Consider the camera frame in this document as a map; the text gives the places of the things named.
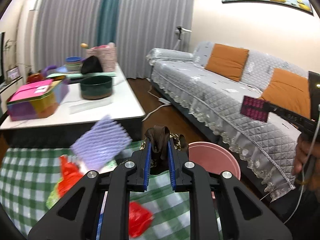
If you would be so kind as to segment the person's right hand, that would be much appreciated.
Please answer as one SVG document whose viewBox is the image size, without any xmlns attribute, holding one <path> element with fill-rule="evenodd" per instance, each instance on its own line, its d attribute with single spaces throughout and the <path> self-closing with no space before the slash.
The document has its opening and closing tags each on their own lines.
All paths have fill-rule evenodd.
<svg viewBox="0 0 320 240">
<path fill-rule="evenodd" d="M 296 146 L 296 156 L 293 162 L 292 175 L 299 174 L 303 169 L 303 164 L 305 164 L 308 160 L 308 152 L 310 150 L 311 143 L 303 139 L 303 135 L 301 134 L 297 140 Z M 315 142 L 313 149 L 311 151 L 311 155 L 316 158 L 315 166 L 313 169 L 313 174 L 309 180 L 308 188 L 311 191 L 319 192 L 320 181 L 319 181 L 319 157 L 320 157 L 320 146 L 319 142 Z"/>
</svg>

